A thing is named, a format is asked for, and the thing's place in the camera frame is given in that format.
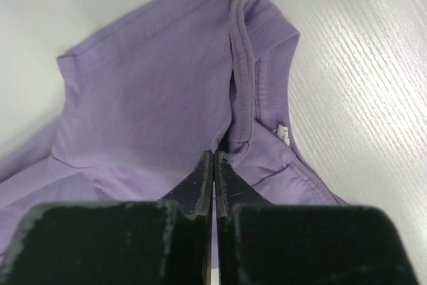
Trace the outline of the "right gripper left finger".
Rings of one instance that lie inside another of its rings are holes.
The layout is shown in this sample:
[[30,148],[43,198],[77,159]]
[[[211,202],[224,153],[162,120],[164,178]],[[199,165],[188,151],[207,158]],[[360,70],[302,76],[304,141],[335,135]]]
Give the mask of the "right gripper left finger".
[[155,202],[32,208],[1,264],[2,284],[209,284],[214,155]]

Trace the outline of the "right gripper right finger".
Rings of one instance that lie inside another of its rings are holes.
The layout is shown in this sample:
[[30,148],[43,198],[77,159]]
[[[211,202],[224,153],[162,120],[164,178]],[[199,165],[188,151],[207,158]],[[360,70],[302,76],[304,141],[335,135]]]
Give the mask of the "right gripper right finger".
[[221,284],[416,284],[391,219],[370,206],[279,206],[214,156]]

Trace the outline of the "purple t shirt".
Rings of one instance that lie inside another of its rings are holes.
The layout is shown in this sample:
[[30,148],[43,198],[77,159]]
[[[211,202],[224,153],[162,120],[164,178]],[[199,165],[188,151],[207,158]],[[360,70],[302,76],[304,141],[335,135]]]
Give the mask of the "purple t shirt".
[[37,204],[157,200],[206,150],[275,204],[340,204],[280,138],[299,38],[269,0],[153,0],[59,56],[61,115],[1,161],[1,251]]

